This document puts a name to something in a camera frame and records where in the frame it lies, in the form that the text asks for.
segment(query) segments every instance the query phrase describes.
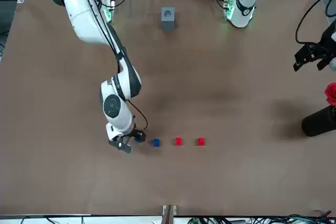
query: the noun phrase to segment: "table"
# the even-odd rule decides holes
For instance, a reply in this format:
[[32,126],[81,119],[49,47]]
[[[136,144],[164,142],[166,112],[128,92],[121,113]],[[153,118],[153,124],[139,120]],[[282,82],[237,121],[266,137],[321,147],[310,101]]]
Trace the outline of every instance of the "table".
[[[149,120],[148,141],[126,154],[108,144],[98,98],[117,70],[112,51],[80,41],[51,0],[25,0],[0,65],[0,214],[160,215],[167,204],[179,215],[336,210],[336,135],[300,131],[302,118],[327,106],[335,74],[292,69],[295,28],[313,1],[258,0],[240,30],[214,0],[118,7],[113,26],[143,83],[132,101]],[[161,29],[162,6],[175,7],[174,32]],[[319,40],[327,25],[318,5],[300,38]]]

